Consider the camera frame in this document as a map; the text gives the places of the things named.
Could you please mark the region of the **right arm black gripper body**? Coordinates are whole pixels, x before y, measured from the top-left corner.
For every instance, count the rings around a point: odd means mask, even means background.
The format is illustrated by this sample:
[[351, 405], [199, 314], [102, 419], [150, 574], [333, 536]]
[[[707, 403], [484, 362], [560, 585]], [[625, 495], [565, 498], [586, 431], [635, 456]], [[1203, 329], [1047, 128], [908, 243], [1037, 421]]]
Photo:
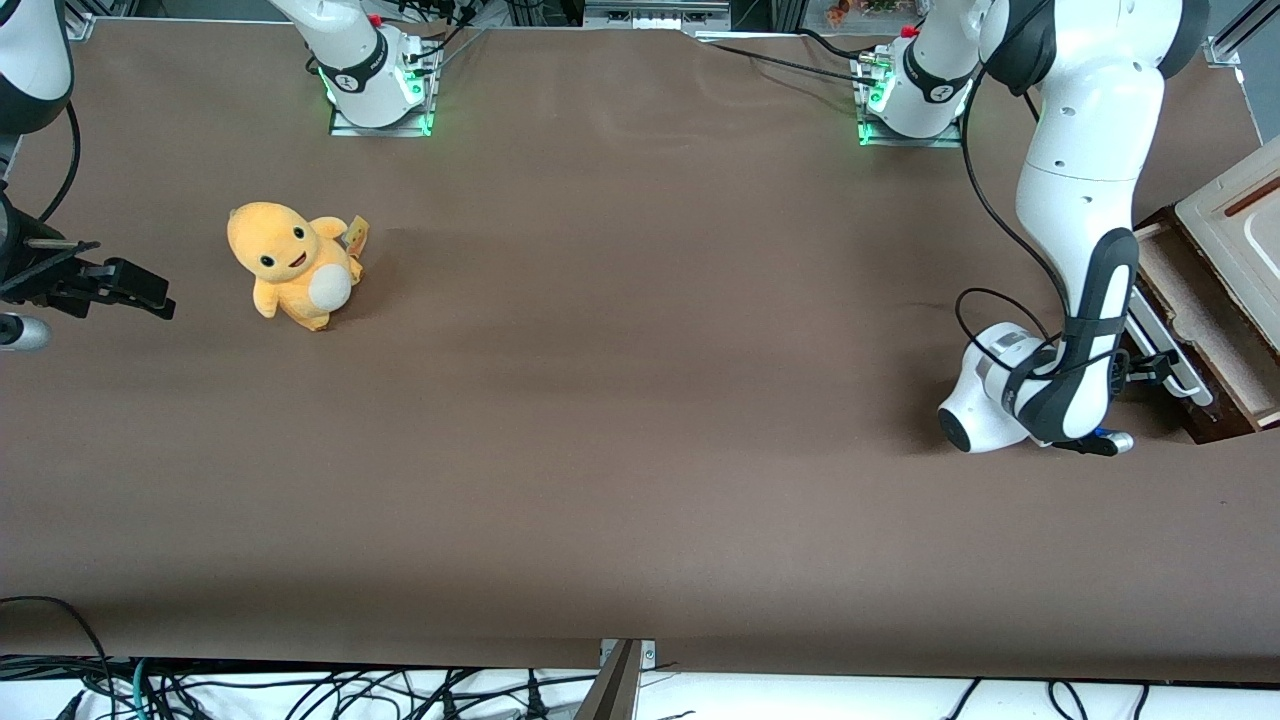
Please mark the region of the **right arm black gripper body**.
[[84, 319], [92, 300], [78, 284], [90, 266], [79, 255], [99, 249], [96, 241], [76, 241], [15, 208], [1, 193], [1, 297], [5, 304], [32, 304]]

